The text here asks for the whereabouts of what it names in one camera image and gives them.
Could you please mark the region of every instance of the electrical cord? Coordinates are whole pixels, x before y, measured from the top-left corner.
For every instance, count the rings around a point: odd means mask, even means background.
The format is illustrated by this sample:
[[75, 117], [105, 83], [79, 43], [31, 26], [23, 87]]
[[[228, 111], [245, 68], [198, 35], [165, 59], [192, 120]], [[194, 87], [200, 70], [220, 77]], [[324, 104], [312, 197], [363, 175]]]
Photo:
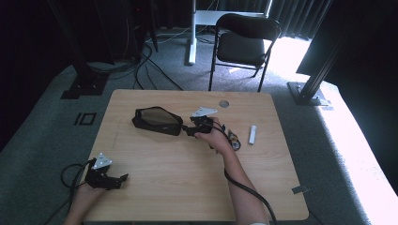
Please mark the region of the electrical cord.
[[233, 185], [235, 185], [235, 186], [237, 186], [237, 187], [239, 187], [239, 188], [242, 188], [243, 190], [249, 192], [249, 193], [252, 194], [254, 197], [256, 197], [257, 199], [259, 199], [259, 200], [267, 207], [267, 209], [268, 209], [268, 211], [269, 211], [269, 213], [270, 213], [270, 215], [271, 215], [271, 217], [272, 217], [272, 221], [273, 221], [275, 224], [278, 224], [278, 221], [276, 220], [275, 214], [274, 214], [274, 212], [273, 212], [273, 210], [272, 210], [272, 208], [271, 208], [271, 205], [268, 203], [268, 201], [267, 201], [263, 196], [261, 196], [259, 193], [257, 193], [257, 191], [255, 191], [255, 190], [253, 190], [253, 189], [251, 189], [251, 188], [249, 188], [249, 187], [247, 187], [247, 186], [244, 186], [244, 185], [240, 184], [238, 181], [234, 180], [234, 179], [228, 174], [228, 172], [226, 171], [226, 169], [224, 169], [224, 175], [225, 175], [225, 178], [226, 178], [229, 182], [231, 182]]
[[138, 72], [139, 72], [140, 68], [141, 68], [143, 65], [145, 65], [145, 68], [146, 68], [146, 75], [147, 75], [149, 81], [152, 83], [152, 85], [155, 87], [155, 89], [158, 90], [158, 88], [157, 88], [156, 85], [153, 83], [152, 79], [150, 78], [149, 73], [148, 73], [148, 70], [147, 70], [147, 67], [146, 67], [146, 62], [149, 61], [157, 70], [159, 70], [159, 71], [163, 74], [164, 77], [166, 77], [171, 83], [173, 83], [179, 90], [182, 91], [183, 89], [182, 89], [175, 81], [173, 81], [173, 79], [171, 79], [171, 78], [163, 71], [163, 69], [161, 69], [153, 60], [150, 59], [150, 56], [151, 56], [152, 53], [153, 53], [152, 48], [151, 48], [149, 45], [147, 45], [147, 44], [145, 44], [145, 47], [147, 47], [147, 48], [149, 49], [149, 54], [148, 54], [148, 56], [146, 56], [144, 53], [142, 53], [142, 56], [144, 57], [145, 60], [144, 60], [144, 61], [137, 67], [137, 69], [135, 70], [135, 82], [134, 82], [132, 88], [134, 89], [135, 84], [138, 83], [138, 85], [141, 87], [141, 89], [144, 90], [144, 87], [141, 85], [141, 83], [140, 83], [140, 81], [139, 81], [139, 79], [138, 79]]
[[[181, 32], [179, 34], [159, 34], [159, 35], [157, 35], [158, 38], [160, 38], [160, 37], [168, 37], [168, 36], [170, 36], [170, 37], [167, 38], [164, 41], [158, 41], [158, 44], [166, 43], [166, 42], [168, 42], [168, 41], [170, 41], [170, 40], [172, 40], [174, 38], [191, 38], [190, 34], [184, 34], [190, 28], [191, 27], [188, 27], [187, 29], [185, 29], [183, 32]], [[209, 40], [209, 39], [205, 39], [203, 37], [199, 37], [201, 35], [214, 35], [214, 33], [212, 33], [212, 32], [203, 32], [206, 29], [207, 29], [207, 26], [204, 27], [202, 30], [196, 32], [196, 39], [198, 41], [202, 42], [202, 43], [205, 43], [205, 44], [214, 44], [213, 40]], [[151, 38], [145, 41], [145, 43], [148, 43], [148, 42], [151, 43]]]
[[[228, 136], [225, 134], [225, 132], [224, 132], [222, 129], [220, 129], [220, 128], [218, 128], [218, 127], [215, 127], [215, 126], [213, 126], [213, 125], [204, 123], [204, 122], [202, 122], [201, 124], [202, 124], [202, 125], [205, 125], [205, 126], [209, 126], [209, 127], [215, 128], [216, 130], [218, 130], [219, 132], [221, 132], [221, 133], [224, 135], [224, 137], [228, 140], [228, 142], [231, 142], [231, 141], [229, 140]], [[240, 184], [238, 181], [234, 180], [234, 179], [228, 174], [228, 172], [226, 171], [226, 169], [224, 169], [224, 175], [225, 175], [225, 178], [226, 178], [229, 182], [231, 182], [233, 185], [235, 185], [235, 186], [237, 186], [237, 187], [239, 187], [239, 188], [242, 188], [243, 190], [249, 192], [249, 193], [252, 194], [254, 197], [256, 197], [257, 199], [259, 199], [259, 200], [267, 207], [267, 209], [268, 209], [268, 211], [269, 211], [269, 213], [270, 213], [270, 215], [271, 215], [271, 217], [272, 217], [273, 222], [274, 222], [275, 224], [278, 224], [278, 221], [277, 221], [277, 219], [276, 219], [276, 217], [275, 217], [275, 214], [274, 214], [274, 212], [273, 212], [273, 210], [272, 210], [270, 204], [268, 203], [268, 201], [267, 201], [263, 196], [261, 196], [261, 195], [260, 195], [259, 193], [257, 193], [255, 190], [253, 190], [253, 189], [251, 189], [251, 188], [249, 188], [249, 187], [247, 187], [247, 186], [244, 186], [244, 185]]]
[[153, 87], [155, 87], [155, 90], [158, 90], [158, 87], [153, 83], [152, 78], [149, 76], [149, 70], [147, 64], [145, 64], [145, 70], [146, 70], [146, 76], [148, 77], [150, 83], [152, 83]]
[[131, 59], [127, 64], [122, 65], [122, 66], [116, 66], [116, 67], [111, 67], [111, 68], [101, 68], [101, 67], [90, 66], [90, 68], [98, 73], [117, 73], [117, 72], [130, 71], [132, 69], [135, 69], [135, 66], [137, 66], [137, 62], [135, 60]]
[[125, 14], [125, 17], [126, 17], [126, 28], [127, 28], [127, 38], [126, 38], [126, 48], [125, 48], [125, 51], [123, 52], [123, 56], [122, 56], [122, 59], [124, 59], [124, 57], [126, 56], [126, 53], [127, 53], [127, 49], [129, 48], [129, 43], [130, 43], [130, 25], [129, 25], [129, 16], [128, 16], [128, 12], [127, 12], [127, 7], [125, 6], [125, 2], [124, 1], [121, 1], [122, 2], [122, 7], [124, 8], [124, 14]]
[[[56, 208], [56, 210], [47, 218], [47, 220], [43, 223], [43, 225], [49, 224], [49, 223], [51, 222], [51, 220], [52, 220], [52, 219], [53, 219], [53, 218], [54, 218], [54, 217], [67, 205], [67, 204], [69, 204], [69, 209], [70, 209], [71, 204], [72, 204], [72, 202], [73, 202], [73, 197], [74, 197], [74, 191], [75, 191], [75, 189], [77, 189], [79, 186], [81, 186], [81, 185], [83, 185], [83, 184], [86, 183], [86, 182], [82, 182], [80, 185], [76, 185], [77, 180], [79, 179], [81, 173], [84, 171], [85, 167], [86, 167], [90, 162], [91, 162], [91, 160], [87, 161], [85, 164], [80, 164], [80, 163], [70, 164], [70, 165], [68, 165], [67, 167], [65, 167], [65, 168], [62, 170], [61, 176], [60, 176], [61, 183], [62, 183], [66, 188], [69, 188], [69, 197], [68, 197], [67, 200], [65, 200], [64, 202], [62, 202], [62, 204], [61, 204], [58, 208]], [[79, 169], [79, 171], [75, 174], [75, 177], [74, 177], [74, 179], [73, 179], [73, 181], [72, 181], [72, 184], [71, 184], [71, 185], [68, 185], [67, 182], [65, 182], [64, 175], [65, 175], [65, 172], [66, 172], [68, 169], [72, 168], [72, 167], [80, 167], [80, 169]]]
[[[207, 7], [206, 11], [210, 10], [210, 8], [214, 5], [214, 2], [216, 2], [216, 1], [217, 1], [217, 5], [216, 5], [216, 7], [214, 8], [214, 10], [217, 11], [217, 10], [218, 10], [218, 7], [219, 7], [220, 0], [213, 0], [213, 1], [210, 3], [210, 5]], [[161, 37], [161, 36], [171, 36], [171, 37], [169, 37], [168, 39], [166, 39], [166, 40], [164, 40], [164, 41], [158, 42], [158, 44], [166, 43], [167, 41], [169, 41], [169, 40], [171, 40], [171, 39], [173, 39], [173, 38], [181, 37], [182, 35], [185, 35], [185, 32], [186, 32], [187, 30], [189, 30], [190, 28], [191, 28], [191, 26], [188, 27], [188, 28], [186, 28], [185, 30], [183, 30], [182, 32], [180, 32], [180, 33], [178, 33], [178, 34], [159, 34], [159, 35], [156, 35], [157, 38], [159, 38], [159, 37]], [[205, 26], [205, 27], [204, 27], [202, 30], [200, 30], [199, 32], [196, 32], [196, 35], [200, 34], [200, 33], [201, 33], [202, 31], [204, 31], [206, 28], [207, 28], [207, 26]], [[145, 41], [145, 43], [151, 42], [151, 40], [152, 40], [152, 38], [149, 38], [148, 40]], [[211, 41], [205, 39], [203, 42], [205, 42], [205, 43], [210, 43]]]

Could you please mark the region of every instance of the wooden table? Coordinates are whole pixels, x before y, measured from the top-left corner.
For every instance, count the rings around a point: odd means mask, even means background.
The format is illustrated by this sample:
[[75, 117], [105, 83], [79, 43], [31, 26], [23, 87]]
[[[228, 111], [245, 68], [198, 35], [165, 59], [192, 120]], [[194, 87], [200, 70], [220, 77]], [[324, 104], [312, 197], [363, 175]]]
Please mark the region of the wooden table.
[[[227, 100], [229, 107], [219, 106]], [[107, 191], [87, 215], [90, 221], [230, 221], [234, 212], [222, 157], [181, 131], [171, 136], [136, 128], [136, 109], [161, 106], [193, 127], [199, 107], [235, 132], [242, 146], [238, 157], [257, 191], [272, 206], [278, 220], [305, 219], [303, 195], [291, 188], [299, 180], [272, 97], [265, 93], [116, 90], [102, 120], [89, 158], [99, 153], [113, 161], [108, 175], [129, 174], [121, 189]], [[250, 126], [256, 125], [254, 145]]]

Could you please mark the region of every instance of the black tripod base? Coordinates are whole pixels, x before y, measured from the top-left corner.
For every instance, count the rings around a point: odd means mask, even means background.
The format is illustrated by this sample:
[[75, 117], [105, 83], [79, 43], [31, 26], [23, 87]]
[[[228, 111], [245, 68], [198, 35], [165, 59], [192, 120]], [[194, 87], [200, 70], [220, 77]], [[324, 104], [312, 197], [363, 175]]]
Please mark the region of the black tripod base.
[[290, 92], [293, 95], [293, 98], [296, 101], [297, 105], [306, 105], [306, 106], [329, 106], [329, 102], [325, 100], [322, 91], [318, 89], [315, 95], [310, 98], [303, 98], [301, 93], [302, 87], [305, 85], [305, 82], [288, 82]]
[[62, 94], [61, 99], [79, 99], [80, 96], [101, 96], [108, 82], [109, 74], [96, 73], [92, 82], [82, 82], [79, 75], [68, 91]]

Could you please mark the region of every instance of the black cable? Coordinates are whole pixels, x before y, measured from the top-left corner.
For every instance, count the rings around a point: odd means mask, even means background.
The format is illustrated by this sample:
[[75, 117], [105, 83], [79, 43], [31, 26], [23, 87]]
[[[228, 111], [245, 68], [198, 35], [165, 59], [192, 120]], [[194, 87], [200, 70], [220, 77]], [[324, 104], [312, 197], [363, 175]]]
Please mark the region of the black cable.
[[69, 168], [77, 167], [77, 166], [78, 166], [78, 167], [82, 167], [83, 165], [80, 164], [80, 163], [75, 163], [75, 164], [68, 165], [66, 168], [64, 168], [64, 169], [62, 170], [62, 172], [61, 172], [61, 182], [62, 182], [62, 184], [63, 184], [65, 187], [71, 188], [71, 186], [69, 186], [69, 185], [65, 182], [65, 180], [64, 180], [64, 174], [65, 174], [65, 172], [66, 172]]
[[93, 159], [88, 160], [85, 164], [82, 165], [82, 167], [81, 167], [81, 168], [79, 169], [79, 171], [76, 173], [75, 178], [74, 178], [73, 181], [72, 181], [71, 188], [69, 189], [69, 207], [68, 207], [68, 212], [69, 212], [70, 208], [72, 207], [75, 189], [78, 187], [78, 186], [76, 186], [77, 179], [79, 178], [80, 174], [84, 171], [85, 167], [86, 167], [92, 160], [93, 160]]
[[138, 85], [141, 87], [141, 89], [144, 90], [144, 87], [140, 84], [140, 81], [138, 80], [138, 72], [139, 72], [140, 68], [143, 66], [143, 64], [146, 63], [147, 59], [152, 55], [152, 49], [151, 49], [150, 47], [149, 47], [148, 49], [149, 49], [149, 55], [148, 55], [148, 56], [144, 55], [143, 53], [141, 54], [142, 56], [145, 57], [145, 60], [142, 61], [142, 62], [138, 65], [138, 67], [135, 69], [135, 74], [134, 74], [135, 81], [134, 81], [134, 84], [132, 85], [132, 89], [135, 89], [135, 88], [134, 88], [134, 87], [135, 87], [135, 84], [138, 83]]
[[[149, 56], [146, 56], [145, 54], [142, 54], [142, 56], [145, 58], [145, 61], [144, 61], [144, 63], [146, 62], [146, 61], [149, 61], [154, 67], [156, 67], [171, 83], [173, 83], [179, 90], [183, 90], [176, 82], [174, 82], [173, 81], [173, 79], [171, 79], [164, 71], [163, 71], [163, 69], [161, 69], [155, 62], [153, 62], [151, 59], [150, 59], [150, 56], [152, 55], [152, 48], [149, 46], [149, 45], [147, 45], [147, 44], [145, 44], [145, 46], [150, 50], [150, 54], [149, 54]], [[137, 68], [137, 70], [136, 70], [136, 81], [139, 83], [139, 81], [138, 81], [138, 70], [139, 70], [139, 68]]]
[[[222, 126], [221, 126], [219, 123], [217, 123], [217, 122], [213, 122], [213, 123], [215, 123], [215, 124], [217, 124], [218, 126], [220, 126], [220, 128], [222, 127]], [[215, 126], [213, 126], [213, 125], [207, 124], [207, 123], [203, 123], [203, 122], [202, 122], [201, 124], [202, 124], [202, 125], [209, 126], [209, 127], [212, 127], [212, 128], [215, 128], [216, 130], [218, 130], [219, 132], [221, 132], [221, 133], [225, 136], [225, 138], [228, 140], [228, 142], [231, 143], [231, 141], [229, 140], [228, 136], [225, 134], [225, 132], [224, 132], [222, 129], [220, 129], [220, 128], [218, 128], [218, 127], [215, 127]], [[237, 186], [237, 187], [239, 187], [239, 188], [242, 188], [243, 190], [246, 190], [247, 192], [251, 193], [254, 197], [256, 197], [257, 199], [259, 199], [259, 200], [267, 207], [267, 209], [268, 209], [268, 211], [269, 211], [269, 213], [270, 213], [270, 215], [271, 215], [271, 217], [272, 217], [273, 222], [274, 222], [275, 224], [278, 224], [278, 221], [276, 220], [275, 214], [274, 214], [274, 212], [273, 212], [273, 210], [272, 210], [272, 208], [271, 208], [271, 205], [268, 203], [268, 201], [267, 201], [263, 196], [261, 196], [261, 195], [260, 195], [259, 193], [257, 193], [255, 190], [253, 190], [253, 189], [251, 189], [251, 188], [249, 188], [249, 187], [246, 187], [246, 186], [240, 184], [238, 181], [234, 180], [234, 179], [228, 174], [228, 172], [226, 171], [226, 169], [224, 169], [224, 175], [225, 175], [225, 178], [226, 178], [229, 182], [231, 182], [232, 184], [234, 184], [235, 186]]]
[[145, 70], [146, 70], [146, 76], [148, 77], [150, 83], [152, 83], [153, 87], [155, 87], [155, 89], [158, 90], [158, 87], [153, 83], [152, 78], [149, 76], [149, 70], [147, 64], [145, 64]]
[[196, 39], [198, 41], [202, 42], [202, 43], [205, 43], [205, 44], [214, 44], [214, 40], [208, 40], [208, 39], [205, 39], [205, 38], [202, 38], [202, 37], [197, 37]]
[[[87, 164], [90, 163], [90, 161], [87, 161], [85, 164], [80, 164], [80, 163], [70, 164], [70, 165], [68, 165], [67, 167], [65, 167], [65, 168], [61, 171], [61, 176], [60, 176], [61, 183], [62, 183], [62, 185], [64, 185], [66, 188], [69, 188], [69, 198], [68, 198], [67, 200], [65, 200], [58, 208], [56, 208], [56, 210], [48, 217], [48, 219], [43, 223], [43, 225], [49, 224], [49, 223], [51, 222], [51, 220], [53, 220], [53, 218], [54, 218], [54, 217], [65, 207], [65, 205], [67, 205], [68, 203], [69, 203], [69, 209], [70, 209], [70, 205], [71, 205], [71, 202], [70, 202], [70, 201], [73, 201], [73, 196], [70, 197], [70, 194], [73, 194], [73, 195], [74, 195], [74, 190], [75, 190], [76, 188], [78, 188], [79, 186], [85, 184], [85, 182], [83, 182], [83, 183], [81, 183], [80, 185], [76, 186], [77, 179], [79, 178], [79, 176], [80, 176], [80, 174], [82, 173], [82, 171], [85, 169], [85, 166], [86, 166]], [[70, 168], [72, 168], [72, 167], [80, 167], [80, 169], [79, 169], [79, 171], [76, 173], [76, 175], [75, 175], [75, 177], [74, 177], [74, 179], [73, 179], [72, 184], [71, 184], [71, 185], [68, 185], [67, 182], [65, 182], [64, 174], [65, 174], [65, 172], [66, 172], [68, 169], [70, 169]]]
[[53, 220], [53, 218], [55, 217], [55, 215], [57, 215], [59, 213], [59, 211], [61, 211], [65, 205], [67, 205], [67, 203], [69, 202], [69, 200], [65, 200], [50, 216], [49, 218], [43, 223], [43, 225], [47, 225], [50, 223], [51, 220]]
[[131, 62], [128, 62], [127, 64], [125, 64], [125, 65], [118, 66], [118, 67], [100, 68], [100, 67], [90, 66], [90, 68], [93, 69], [94, 71], [98, 72], [98, 73], [116, 73], [116, 72], [129, 71], [132, 68], [135, 68], [136, 65], [137, 65], [137, 63], [135, 61], [131, 61]]
[[126, 74], [121, 75], [121, 76], [118, 76], [118, 77], [110, 76], [110, 77], [108, 78], [108, 81], [119, 80], [119, 79], [122, 79], [122, 78], [125, 78], [125, 77], [131, 75], [131, 73], [132, 73], [133, 71], [135, 71], [135, 69], [137, 69], [137, 67], [138, 67], [138, 65], [139, 65], [139, 62], [140, 62], [139, 59], [135, 59], [132, 63], [129, 64], [129, 66], [126, 67], [126, 69], [120, 70], [120, 71], [115, 71], [115, 72], [126, 72]]
[[261, 195], [260, 195], [259, 193], [257, 193], [255, 190], [253, 190], [253, 189], [251, 189], [251, 188], [249, 188], [249, 187], [247, 187], [247, 186], [244, 186], [244, 185], [240, 184], [238, 181], [234, 180], [231, 176], [229, 176], [229, 174], [228, 174], [228, 172], [226, 171], [226, 169], [224, 169], [224, 175], [225, 175], [225, 178], [226, 178], [229, 182], [231, 182], [233, 185], [235, 185], [235, 186], [237, 186], [237, 187], [239, 187], [239, 188], [242, 188], [243, 190], [246, 190], [247, 192], [249, 192], [250, 194], [252, 194], [254, 197], [256, 197], [257, 199], [259, 199], [259, 200], [267, 207], [269, 213], [271, 214], [272, 221], [273, 221], [275, 224], [278, 224], [278, 221], [276, 220], [275, 214], [274, 214], [274, 212], [273, 212], [273, 210], [272, 210], [272, 208], [271, 208], [271, 205], [268, 203], [268, 201], [267, 201], [263, 196], [261, 196]]

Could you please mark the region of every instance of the table leg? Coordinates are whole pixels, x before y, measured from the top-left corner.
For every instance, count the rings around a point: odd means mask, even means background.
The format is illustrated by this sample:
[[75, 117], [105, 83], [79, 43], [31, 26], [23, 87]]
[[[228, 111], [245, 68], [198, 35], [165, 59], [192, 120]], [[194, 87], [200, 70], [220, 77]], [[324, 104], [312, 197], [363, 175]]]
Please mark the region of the table leg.
[[192, 34], [191, 34], [191, 46], [190, 46], [190, 61], [191, 65], [195, 64], [196, 61], [196, 0], [192, 0]]

